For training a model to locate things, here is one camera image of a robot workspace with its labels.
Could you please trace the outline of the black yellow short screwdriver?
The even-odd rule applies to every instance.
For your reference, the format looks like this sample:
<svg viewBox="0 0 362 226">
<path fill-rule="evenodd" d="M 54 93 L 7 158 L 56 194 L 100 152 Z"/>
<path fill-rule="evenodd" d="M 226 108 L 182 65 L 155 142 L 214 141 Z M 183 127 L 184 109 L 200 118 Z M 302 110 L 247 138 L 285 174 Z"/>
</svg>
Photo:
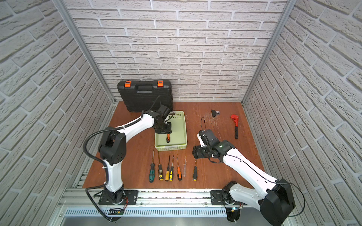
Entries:
<svg viewBox="0 0 362 226">
<path fill-rule="evenodd" d="M 195 166 L 193 171 L 193 181 L 197 181 L 198 179 L 198 168 L 197 168 L 197 159 L 195 160 Z"/>
</svg>

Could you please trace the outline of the orange handle screwdriver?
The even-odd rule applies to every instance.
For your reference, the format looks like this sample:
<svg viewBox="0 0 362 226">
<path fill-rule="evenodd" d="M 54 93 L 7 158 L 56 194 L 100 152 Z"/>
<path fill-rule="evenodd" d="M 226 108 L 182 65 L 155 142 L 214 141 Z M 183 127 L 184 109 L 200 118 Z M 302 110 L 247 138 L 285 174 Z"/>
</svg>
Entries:
<svg viewBox="0 0 362 226">
<path fill-rule="evenodd" d="M 177 159 L 177 179 L 179 181 L 182 181 L 182 172 L 181 172 L 181 168 L 180 168 L 180 165 L 179 165 L 178 155 L 176 156 L 176 159 Z"/>
</svg>

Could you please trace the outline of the black yellow slanted screwdriver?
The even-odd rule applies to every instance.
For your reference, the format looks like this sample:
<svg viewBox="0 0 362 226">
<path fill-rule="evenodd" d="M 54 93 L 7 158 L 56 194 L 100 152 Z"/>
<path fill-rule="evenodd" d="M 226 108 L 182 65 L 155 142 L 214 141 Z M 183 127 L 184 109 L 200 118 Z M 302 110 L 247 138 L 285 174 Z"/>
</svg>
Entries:
<svg viewBox="0 0 362 226">
<path fill-rule="evenodd" d="M 162 181 L 164 180 L 164 174 L 163 174 L 159 151 L 157 151 L 157 156 L 158 156 L 158 178 L 160 181 Z"/>
</svg>

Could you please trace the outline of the yellow handle black screwdriver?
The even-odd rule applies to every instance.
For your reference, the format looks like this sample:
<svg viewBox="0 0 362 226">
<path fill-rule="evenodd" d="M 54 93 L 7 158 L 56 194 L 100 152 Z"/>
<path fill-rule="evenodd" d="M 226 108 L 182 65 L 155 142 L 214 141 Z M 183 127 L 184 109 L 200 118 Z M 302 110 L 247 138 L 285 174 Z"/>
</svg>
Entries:
<svg viewBox="0 0 362 226">
<path fill-rule="evenodd" d="M 167 169 L 166 169 L 165 181 L 169 181 L 169 179 L 170 179 L 170 157 L 171 156 L 169 156 L 168 165 L 167 165 Z"/>
</svg>

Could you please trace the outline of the green black screwdriver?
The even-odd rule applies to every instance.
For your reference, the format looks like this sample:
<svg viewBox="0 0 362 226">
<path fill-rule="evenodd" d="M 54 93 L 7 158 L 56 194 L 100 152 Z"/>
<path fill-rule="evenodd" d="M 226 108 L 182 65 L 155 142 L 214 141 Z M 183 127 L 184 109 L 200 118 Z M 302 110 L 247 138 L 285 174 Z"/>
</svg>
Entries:
<svg viewBox="0 0 362 226">
<path fill-rule="evenodd" d="M 150 173 L 149 173 L 149 182 L 150 182 L 150 183 L 153 183 L 153 182 L 154 182 L 154 179 L 155 179 L 154 154 L 155 154 L 155 151 L 153 151 L 153 154 L 152 154 L 152 163 L 151 163 L 151 165 L 150 165 Z"/>
</svg>

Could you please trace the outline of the black yellow button screwdriver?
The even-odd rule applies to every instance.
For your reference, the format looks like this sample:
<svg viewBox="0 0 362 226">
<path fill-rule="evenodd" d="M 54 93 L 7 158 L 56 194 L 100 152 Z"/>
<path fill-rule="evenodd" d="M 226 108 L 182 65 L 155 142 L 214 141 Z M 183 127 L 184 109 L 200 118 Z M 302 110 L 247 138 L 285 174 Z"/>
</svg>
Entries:
<svg viewBox="0 0 362 226">
<path fill-rule="evenodd" d="M 173 156 L 173 159 L 172 159 L 170 175 L 169 175 L 169 181 L 173 181 L 173 171 L 174 171 L 173 161 L 174 161 L 174 156 Z"/>
</svg>

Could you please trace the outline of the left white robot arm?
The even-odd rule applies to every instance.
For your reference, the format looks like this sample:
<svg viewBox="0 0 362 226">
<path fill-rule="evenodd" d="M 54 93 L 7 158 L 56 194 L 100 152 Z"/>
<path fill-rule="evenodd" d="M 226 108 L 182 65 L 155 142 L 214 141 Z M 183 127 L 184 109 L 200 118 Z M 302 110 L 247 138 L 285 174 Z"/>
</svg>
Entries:
<svg viewBox="0 0 362 226">
<path fill-rule="evenodd" d="M 99 153 L 106 172 L 104 194 L 111 203 L 119 204 L 124 197 L 121 169 L 127 142 L 149 128 L 159 134 L 171 133 L 172 124 L 166 121 L 170 112 L 168 107 L 161 105 L 158 110 L 148 110 L 127 124 L 107 127 L 103 131 Z"/>
</svg>

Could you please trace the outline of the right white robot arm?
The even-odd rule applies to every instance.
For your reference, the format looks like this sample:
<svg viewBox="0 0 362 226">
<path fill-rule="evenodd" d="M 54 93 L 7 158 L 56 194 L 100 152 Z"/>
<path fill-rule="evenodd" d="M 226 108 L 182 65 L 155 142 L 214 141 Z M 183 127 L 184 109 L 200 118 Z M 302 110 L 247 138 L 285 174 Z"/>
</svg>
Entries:
<svg viewBox="0 0 362 226">
<path fill-rule="evenodd" d="M 296 207 L 291 184 L 268 175 L 229 141 L 219 141 L 211 130 L 197 134 L 200 145 L 193 148 L 194 158 L 218 159 L 234 169 L 252 188 L 230 182 L 225 188 L 227 203 L 242 202 L 257 210 L 273 226 L 280 226 Z"/>
</svg>

